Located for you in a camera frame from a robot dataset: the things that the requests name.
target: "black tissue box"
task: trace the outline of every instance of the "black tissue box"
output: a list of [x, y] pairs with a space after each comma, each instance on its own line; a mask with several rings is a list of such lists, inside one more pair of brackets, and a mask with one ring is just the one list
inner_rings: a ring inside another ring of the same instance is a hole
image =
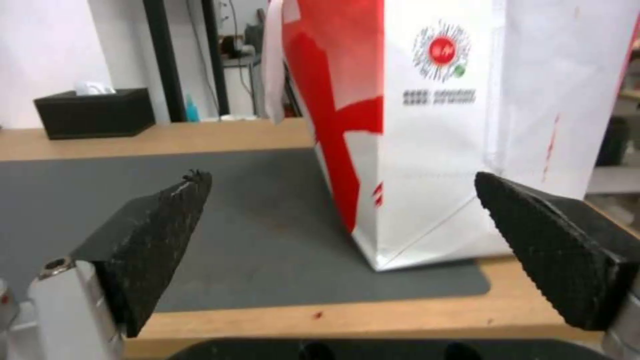
[[52, 140], [134, 136], [156, 123], [146, 88], [86, 96], [68, 91], [33, 102]]

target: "white shopping bag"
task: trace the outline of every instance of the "white shopping bag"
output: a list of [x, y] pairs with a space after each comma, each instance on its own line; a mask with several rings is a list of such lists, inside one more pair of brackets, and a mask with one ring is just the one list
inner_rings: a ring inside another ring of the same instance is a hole
[[474, 190], [490, 171], [585, 194], [637, 0], [274, 0], [283, 60], [345, 226], [376, 270], [508, 253]]

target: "red circle logo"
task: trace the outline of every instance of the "red circle logo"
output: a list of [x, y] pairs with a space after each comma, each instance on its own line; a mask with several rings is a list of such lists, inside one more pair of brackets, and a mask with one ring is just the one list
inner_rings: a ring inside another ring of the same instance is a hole
[[450, 38], [437, 37], [429, 45], [429, 57], [435, 65], [444, 66], [456, 56], [456, 44]]

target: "wooden desk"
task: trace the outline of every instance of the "wooden desk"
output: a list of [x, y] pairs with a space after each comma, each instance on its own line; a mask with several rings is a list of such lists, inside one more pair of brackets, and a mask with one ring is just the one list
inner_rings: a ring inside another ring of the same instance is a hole
[[[300, 119], [156, 126], [134, 138], [48, 141], [42, 130], [0, 131], [0, 161], [95, 158], [309, 147]], [[156, 313], [128, 358], [166, 357], [220, 337], [560, 338], [598, 342], [601, 334], [564, 324], [513, 258], [482, 259], [486, 295], [392, 302]], [[322, 317], [315, 315], [322, 312]]]

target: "black gripper pad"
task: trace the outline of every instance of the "black gripper pad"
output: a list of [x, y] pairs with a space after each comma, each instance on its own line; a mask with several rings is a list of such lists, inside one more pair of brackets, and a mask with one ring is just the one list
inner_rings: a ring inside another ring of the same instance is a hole
[[580, 200], [486, 172], [476, 192], [523, 269], [567, 324], [609, 327], [640, 264], [640, 241]]
[[180, 264], [211, 190], [211, 175], [130, 200], [72, 253], [93, 263], [117, 324], [136, 337]]

